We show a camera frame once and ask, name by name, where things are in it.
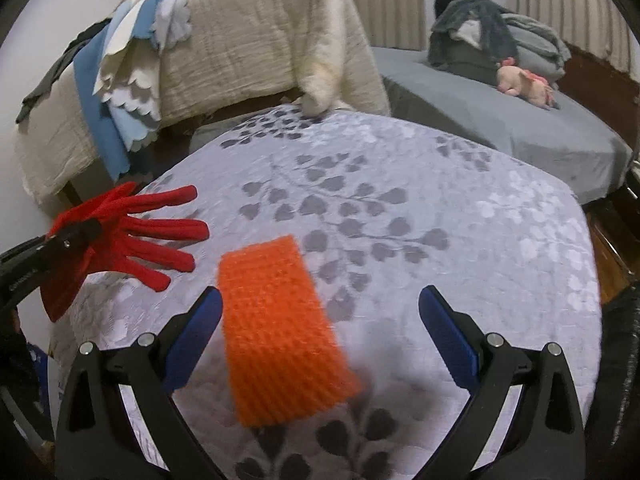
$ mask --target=silver bolt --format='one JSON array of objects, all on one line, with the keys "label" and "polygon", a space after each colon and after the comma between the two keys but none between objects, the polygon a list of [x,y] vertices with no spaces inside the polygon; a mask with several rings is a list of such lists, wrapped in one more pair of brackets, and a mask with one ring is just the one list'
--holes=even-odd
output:
[{"label": "silver bolt", "polygon": [[551,355],[559,356],[562,353],[562,347],[558,343],[549,343],[546,349]]},{"label": "silver bolt", "polygon": [[486,341],[494,348],[500,348],[504,345],[504,338],[495,332],[491,332],[487,337]]},{"label": "silver bolt", "polygon": [[140,346],[151,346],[156,340],[156,336],[151,332],[146,332],[140,336],[138,336],[138,344]]},{"label": "silver bolt", "polygon": [[89,355],[94,350],[94,344],[91,341],[85,341],[80,345],[80,353]]}]

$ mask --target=gray mattress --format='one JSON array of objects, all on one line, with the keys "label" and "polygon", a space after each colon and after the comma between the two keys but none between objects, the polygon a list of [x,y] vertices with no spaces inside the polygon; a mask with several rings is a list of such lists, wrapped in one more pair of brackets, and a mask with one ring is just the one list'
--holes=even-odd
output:
[{"label": "gray mattress", "polygon": [[[174,401],[227,478],[378,478],[367,471],[381,463],[388,480],[413,478],[468,399],[420,322],[418,295],[430,283],[514,345],[558,341],[586,416],[598,373],[598,284],[582,209],[555,177],[420,124],[347,111],[306,120],[283,105],[208,143],[145,192],[187,184],[198,187],[193,203],[148,215],[209,224],[209,240],[180,245],[195,271],[170,271],[162,293],[114,272],[89,276],[56,323],[52,352],[65,373],[84,340],[117,348],[157,333],[216,283],[222,254],[293,235],[364,390],[270,431],[242,428],[219,327]],[[513,391],[482,463],[499,448],[516,400]],[[125,402],[146,456],[161,463],[129,390]]]},{"label": "gray mattress", "polygon": [[632,150],[583,106],[556,92],[543,110],[495,88],[434,70],[424,52],[374,48],[393,116],[474,140],[569,185],[582,204],[623,181]]}]

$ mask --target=orange fabric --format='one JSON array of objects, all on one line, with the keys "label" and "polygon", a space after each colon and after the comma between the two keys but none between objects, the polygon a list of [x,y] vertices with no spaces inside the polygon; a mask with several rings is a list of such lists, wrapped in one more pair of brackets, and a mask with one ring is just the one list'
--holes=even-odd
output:
[{"label": "orange fabric", "polygon": [[224,254],[218,288],[242,425],[311,416],[358,393],[292,236]]}]

